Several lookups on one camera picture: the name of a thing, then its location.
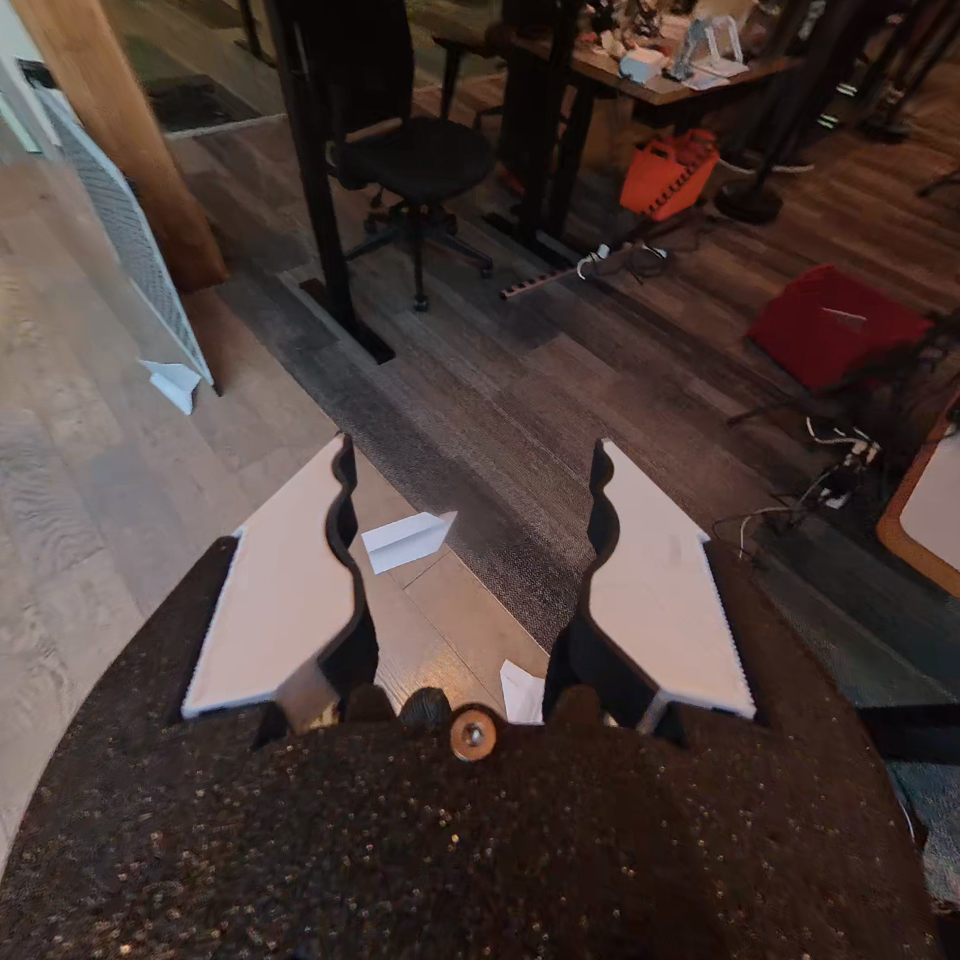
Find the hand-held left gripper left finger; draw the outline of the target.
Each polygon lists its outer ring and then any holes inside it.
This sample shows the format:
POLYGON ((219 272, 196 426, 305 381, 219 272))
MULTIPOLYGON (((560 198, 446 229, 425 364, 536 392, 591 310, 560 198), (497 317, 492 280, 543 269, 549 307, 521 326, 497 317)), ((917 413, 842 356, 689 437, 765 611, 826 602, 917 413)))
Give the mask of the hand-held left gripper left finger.
POLYGON ((374 682, 379 644, 359 566, 353 439, 337 434, 239 529, 181 717, 261 706, 264 735, 338 721, 374 682))

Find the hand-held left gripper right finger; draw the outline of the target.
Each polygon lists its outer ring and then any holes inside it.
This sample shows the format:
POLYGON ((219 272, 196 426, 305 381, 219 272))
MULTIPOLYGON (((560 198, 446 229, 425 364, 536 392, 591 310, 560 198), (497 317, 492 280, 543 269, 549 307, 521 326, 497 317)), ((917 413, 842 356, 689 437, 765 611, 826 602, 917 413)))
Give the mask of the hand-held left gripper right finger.
POLYGON ((609 438, 594 444, 588 486, 594 559, 550 655, 543 719, 584 686, 642 735, 680 706, 754 722, 710 537, 609 438))

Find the black desk leg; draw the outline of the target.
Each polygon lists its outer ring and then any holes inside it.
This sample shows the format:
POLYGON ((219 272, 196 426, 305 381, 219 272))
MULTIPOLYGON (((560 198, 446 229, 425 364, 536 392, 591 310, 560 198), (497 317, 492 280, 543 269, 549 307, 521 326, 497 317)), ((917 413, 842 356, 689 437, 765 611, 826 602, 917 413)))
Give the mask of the black desk leg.
POLYGON ((274 58, 322 279, 301 282, 301 290, 330 317, 342 335, 378 365, 396 354, 355 312, 350 274, 330 190, 327 146, 330 111, 310 64, 303 26, 306 2, 265 1, 274 58))

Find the white paper airplane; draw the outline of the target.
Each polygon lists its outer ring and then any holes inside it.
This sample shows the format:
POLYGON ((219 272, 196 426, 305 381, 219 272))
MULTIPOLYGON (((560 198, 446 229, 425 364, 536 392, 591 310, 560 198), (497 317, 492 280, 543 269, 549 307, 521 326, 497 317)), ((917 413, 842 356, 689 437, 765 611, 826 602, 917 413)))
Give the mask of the white paper airplane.
POLYGON ((440 551, 458 517, 456 510, 440 515, 420 512, 363 532, 370 567, 379 575, 440 551))
POLYGON ((544 724, 546 679, 538 678, 509 659, 500 668, 506 717, 513 726, 544 724))
POLYGON ((182 414, 191 416, 194 395, 201 382, 198 373, 179 363, 157 363, 142 359, 138 363, 149 374, 150 384, 182 414))

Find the power strip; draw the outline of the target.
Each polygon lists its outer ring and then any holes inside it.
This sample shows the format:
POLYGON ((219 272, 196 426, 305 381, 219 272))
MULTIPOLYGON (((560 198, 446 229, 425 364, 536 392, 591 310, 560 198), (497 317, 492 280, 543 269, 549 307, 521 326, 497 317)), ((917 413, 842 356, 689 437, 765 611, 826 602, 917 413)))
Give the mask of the power strip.
POLYGON ((580 281, 590 280, 596 274, 596 268, 601 263, 601 260, 593 257, 582 258, 573 267, 549 270, 546 273, 504 287, 499 291, 499 298, 501 301, 507 302, 520 295, 541 290, 554 282, 570 278, 575 278, 580 281))

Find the white grille panel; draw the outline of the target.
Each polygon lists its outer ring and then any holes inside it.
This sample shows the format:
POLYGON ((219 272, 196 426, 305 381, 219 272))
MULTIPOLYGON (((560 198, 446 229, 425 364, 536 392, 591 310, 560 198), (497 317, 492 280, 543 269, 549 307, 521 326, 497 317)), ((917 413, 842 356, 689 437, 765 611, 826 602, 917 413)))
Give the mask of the white grille panel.
POLYGON ((221 397, 136 189, 84 129, 49 68, 24 58, 17 65, 42 105, 131 286, 176 343, 186 358, 185 366, 221 397))

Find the black round stand base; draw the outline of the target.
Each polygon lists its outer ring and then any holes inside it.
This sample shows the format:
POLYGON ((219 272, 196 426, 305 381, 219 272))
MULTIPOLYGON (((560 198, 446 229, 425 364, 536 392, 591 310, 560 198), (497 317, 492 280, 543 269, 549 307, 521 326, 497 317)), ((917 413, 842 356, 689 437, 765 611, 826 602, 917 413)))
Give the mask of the black round stand base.
POLYGON ((739 178, 728 178, 713 196, 714 209, 729 220, 753 225, 770 224, 779 216, 783 200, 768 181, 783 150, 775 115, 756 119, 749 129, 726 139, 720 165, 739 178))

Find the orange bag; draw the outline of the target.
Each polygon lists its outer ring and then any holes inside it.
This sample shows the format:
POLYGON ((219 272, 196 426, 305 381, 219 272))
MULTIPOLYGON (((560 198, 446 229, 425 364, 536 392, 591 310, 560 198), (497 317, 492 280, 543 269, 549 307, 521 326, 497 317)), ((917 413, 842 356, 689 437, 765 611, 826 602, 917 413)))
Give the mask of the orange bag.
POLYGON ((619 205, 651 222, 666 222, 700 199, 718 161, 717 138, 709 129, 656 136, 633 151, 619 205))

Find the black office chair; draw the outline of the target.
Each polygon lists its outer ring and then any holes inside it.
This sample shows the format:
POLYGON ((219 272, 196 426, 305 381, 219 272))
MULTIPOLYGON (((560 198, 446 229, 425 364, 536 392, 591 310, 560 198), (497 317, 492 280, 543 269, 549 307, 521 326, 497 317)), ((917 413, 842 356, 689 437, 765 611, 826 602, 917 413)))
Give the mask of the black office chair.
POLYGON ((335 1, 318 7, 314 65, 332 133, 332 170, 346 190, 377 186, 398 202, 366 217, 366 240, 344 259, 407 244, 414 309, 426 311, 424 246, 429 240, 475 262, 488 278, 493 261, 458 238, 445 203, 492 174, 493 151, 477 130, 448 118, 413 114, 415 56, 402 1, 335 1))

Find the wooden pillar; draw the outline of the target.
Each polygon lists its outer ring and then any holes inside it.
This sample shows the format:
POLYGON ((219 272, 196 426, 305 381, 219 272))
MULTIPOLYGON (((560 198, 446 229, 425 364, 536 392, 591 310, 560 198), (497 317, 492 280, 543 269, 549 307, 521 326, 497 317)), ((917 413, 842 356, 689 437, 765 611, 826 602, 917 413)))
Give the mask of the wooden pillar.
POLYGON ((131 179, 174 286, 193 293, 228 270, 162 128, 98 1, 13 1, 90 138, 131 179))

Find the wooden table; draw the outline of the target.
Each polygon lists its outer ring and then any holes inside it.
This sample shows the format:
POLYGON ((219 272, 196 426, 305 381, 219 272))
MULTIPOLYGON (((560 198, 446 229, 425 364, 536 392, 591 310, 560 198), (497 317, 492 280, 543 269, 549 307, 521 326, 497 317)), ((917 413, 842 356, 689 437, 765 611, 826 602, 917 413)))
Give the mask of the wooden table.
POLYGON ((695 90, 662 69, 645 82, 635 82, 575 50, 583 6, 555 2, 549 39, 509 33, 502 124, 530 121, 520 137, 525 150, 520 164, 524 192, 508 213, 483 215, 486 225, 551 267, 568 266, 571 260, 565 253, 586 250, 566 235, 566 222, 597 98, 624 95, 638 104, 646 126, 681 134, 698 126, 704 116, 764 90, 800 65, 797 57, 783 55, 787 41, 782 26, 774 32, 769 54, 726 84, 695 90))

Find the small white box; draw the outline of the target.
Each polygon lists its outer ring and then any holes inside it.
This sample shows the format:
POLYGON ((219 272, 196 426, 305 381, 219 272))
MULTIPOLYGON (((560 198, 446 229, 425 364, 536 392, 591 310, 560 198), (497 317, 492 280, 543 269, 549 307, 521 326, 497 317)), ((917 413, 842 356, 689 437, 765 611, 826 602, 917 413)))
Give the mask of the small white box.
POLYGON ((618 61, 619 76, 637 85, 660 77, 667 63, 666 54, 655 47, 628 49, 618 61))

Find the clear plastic stand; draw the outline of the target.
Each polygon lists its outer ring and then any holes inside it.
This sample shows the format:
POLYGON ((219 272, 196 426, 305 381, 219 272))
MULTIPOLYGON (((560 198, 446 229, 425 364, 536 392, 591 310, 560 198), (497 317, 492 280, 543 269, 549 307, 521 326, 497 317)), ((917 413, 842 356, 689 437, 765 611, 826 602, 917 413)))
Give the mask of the clear plastic stand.
POLYGON ((730 80, 748 69, 737 20, 731 15, 722 15, 694 19, 673 60, 663 68, 662 75, 683 84, 700 74, 730 80))

